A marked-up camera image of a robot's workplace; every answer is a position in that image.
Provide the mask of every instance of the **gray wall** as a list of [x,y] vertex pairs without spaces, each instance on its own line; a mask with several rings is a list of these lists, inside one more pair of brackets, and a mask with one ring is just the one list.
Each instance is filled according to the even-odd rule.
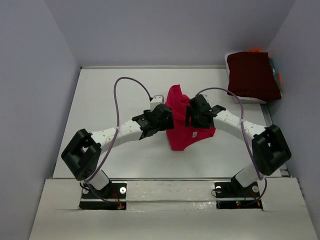
[[57,159],[79,67],[43,0],[2,0],[0,33],[0,239],[24,240]]
[[45,0],[81,66],[222,65],[266,48],[295,0]]
[[299,177],[320,237],[320,1],[297,0],[269,47],[282,73],[281,101],[269,107],[292,151],[287,163]]

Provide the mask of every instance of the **dark red folded cloth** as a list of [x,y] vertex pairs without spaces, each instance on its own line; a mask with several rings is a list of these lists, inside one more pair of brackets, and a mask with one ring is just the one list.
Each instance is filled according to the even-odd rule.
[[237,52],[228,56],[227,63],[229,91],[267,103],[281,99],[267,52]]
[[183,151],[195,142],[213,137],[216,131],[214,127],[202,129],[185,126],[189,100],[187,95],[182,94],[180,85],[173,85],[169,89],[165,105],[172,108],[174,129],[166,130],[166,135],[173,151]]

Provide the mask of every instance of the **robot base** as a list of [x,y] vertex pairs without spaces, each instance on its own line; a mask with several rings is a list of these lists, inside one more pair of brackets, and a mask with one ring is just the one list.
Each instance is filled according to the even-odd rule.
[[83,189],[79,208],[82,210],[126,210],[127,209],[127,183],[112,182],[96,194],[107,200],[104,202],[96,197],[90,190]]
[[252,201],[254,201],[252,200],[253,197],[260,197],[257,182],[254,182],[244,188],[243,191],[235,191],[230,186],[230,181],[219,181],[214,183],[214,187],[216,189],[215,196],[218,199],[216,202],[217,209],[263,209],[262,202],[260,200],[252,203]]

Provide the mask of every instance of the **metal edge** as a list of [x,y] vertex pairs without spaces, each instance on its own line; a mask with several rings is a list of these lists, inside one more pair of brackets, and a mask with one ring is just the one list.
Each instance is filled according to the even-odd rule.
[[[107,198],[105,199],[106,201],[108,202],[111,202],[111,203],[116,203],[116,200],[113,199],[113,198]],[[125,198],[119,198],[120,202],[126,202],[126,199]],[[81,198],[80,199],[80,202],[86,202],[86,203],[92,203],[92,202],[103,202],[101,199],[97,199],[97,198]]]
[[261,106],[265,124],[267,127],[270,127],[273,124],[273,122],[272,122],[272,118],[271,118],[268,106],[266,104],[260,104],[260,106]]
[[225,65],[146,65],[146,66],[82,66],[81,69],[226,69]]
[[[53,180],[74,180],[74,177],[54,177]],[[128,181],[228,181],[231,177],[110,177],[113,182],[128,182]]]

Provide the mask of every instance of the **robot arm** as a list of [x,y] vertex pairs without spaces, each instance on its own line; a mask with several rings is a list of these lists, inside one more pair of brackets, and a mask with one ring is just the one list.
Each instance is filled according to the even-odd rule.
[[[290,149],[278,126],[266,127],[241,120],[222,106],[211,107],[201,94],[190,99],[189,103],[190,106],[186,111],[186,126],[203,129],[215,127],[244,140],[241,127],[243,122],[244,134],[252,149],[253,159],[260,176],[270,176],[291,158]],[[235,194],[246,191],[259,179],[256,167],[250,163],[232,177],[227,189],[221,189],[221,191]]]
[[[150,110],[143,111],[143,114],[117,127],[118,135],[112,147],[151,137],[158,131],[173,129],[172,110],[164,105],[163,101],[163,96],[155,96],[150,102]],[[61,158],[78,181],[84,180],[97,190],[103,189],[110,183],[108,176],[102,170],[96,174],[94,172],[100,155],[109,149],[115,133],[116,128],[91,133],[81,129],[73,136],[62,152]]]

